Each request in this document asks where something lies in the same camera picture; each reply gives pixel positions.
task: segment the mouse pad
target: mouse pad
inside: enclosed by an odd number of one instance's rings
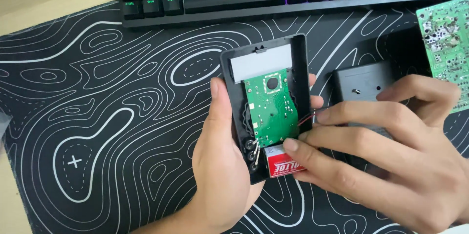
[[[309,71],[318,77],[311,94],[325,105],[333,103],[334,69],[390,59],[406,75],[420,69],[412,61],[425,59],[414,9],[135,32],[121,26],[118,7],[0,38],[0,110],[13,117],[5,147],[35,234],[127,233],[187,204],[221,51],[306,34]],[[445,123],[466,157],[468,120],[462,111]],[[286,176],[268,180],[226,233],[411,232]]]

